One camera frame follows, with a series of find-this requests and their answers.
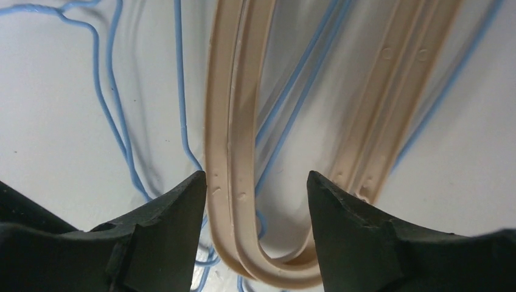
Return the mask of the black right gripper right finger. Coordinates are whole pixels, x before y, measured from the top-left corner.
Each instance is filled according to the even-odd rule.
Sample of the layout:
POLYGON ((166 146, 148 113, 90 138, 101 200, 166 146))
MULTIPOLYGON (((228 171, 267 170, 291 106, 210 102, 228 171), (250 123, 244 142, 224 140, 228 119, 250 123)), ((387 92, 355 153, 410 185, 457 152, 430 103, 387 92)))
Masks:
POLYGON ((514 291, 515 231, 465 237, 394 217, 322 174, 307 178, 325 291, 514 291))

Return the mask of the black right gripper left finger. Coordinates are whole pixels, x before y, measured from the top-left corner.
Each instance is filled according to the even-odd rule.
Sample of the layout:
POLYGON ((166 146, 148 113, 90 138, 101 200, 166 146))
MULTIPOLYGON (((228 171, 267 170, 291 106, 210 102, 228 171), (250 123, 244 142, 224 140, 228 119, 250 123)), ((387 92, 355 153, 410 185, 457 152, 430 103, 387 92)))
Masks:
POLYGON ((1 184, 2 291, 189 291, 206 175, 81 231, 1 184))

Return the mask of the beige plastic hanger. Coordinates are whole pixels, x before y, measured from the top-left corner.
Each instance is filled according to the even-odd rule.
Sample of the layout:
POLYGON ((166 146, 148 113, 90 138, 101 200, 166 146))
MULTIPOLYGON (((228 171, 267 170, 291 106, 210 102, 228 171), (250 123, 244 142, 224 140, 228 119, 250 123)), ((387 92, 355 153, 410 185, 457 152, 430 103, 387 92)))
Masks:
POLYGON ((321 283, 312 237, 292 259, 268 257, 256 233, 256 101, 274 1, 218 1, 206 80, 204 155, 215 249, 236 273, 278 288, 321 283))
MULTIPOLYGON (((358 105, 348 118, 330 178, 344 190, 374 201, 399 154, 426 84, 461 1, 397 1, 389 17, 358 105)), ((266 255, 256 232, 255 87, 237 97, 229 127, 231 221, 237 258, 249 277, 283 289, 322 282, 315 242, 285 262, 266 255)))

